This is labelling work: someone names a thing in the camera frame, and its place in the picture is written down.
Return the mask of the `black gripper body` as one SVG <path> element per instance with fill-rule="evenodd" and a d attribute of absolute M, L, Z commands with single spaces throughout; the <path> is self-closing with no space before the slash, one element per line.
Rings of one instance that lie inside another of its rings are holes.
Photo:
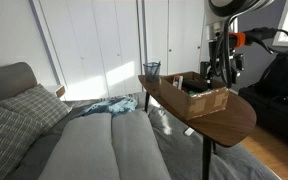
<path fill-rule="evenodd" d="M 234 48 L 229 50 L 230 75 L 227 79 L 226 60 L 223 52 L 223 41 L 213 41 L 209 43 L 209 61 L 200 63 L 200 76 L 205 80 L 211 80 L 214 77 L 221 77 L 225 84 L 236 84 L 241 72 L 245 69 L 245 56 L 242 53 L 236 53 Z"/>

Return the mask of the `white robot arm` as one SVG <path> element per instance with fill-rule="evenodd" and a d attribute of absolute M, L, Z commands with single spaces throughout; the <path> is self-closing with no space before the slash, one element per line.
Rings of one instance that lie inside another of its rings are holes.
<path fill-rule="evenodd" d="M 240 15 L 270 5 L 274 0 L 204 0 L 204 25 L 209 43 L 211 78 L 220 76 L 228 88 L 232 86 L 229 59 L 229 29 Z"/>

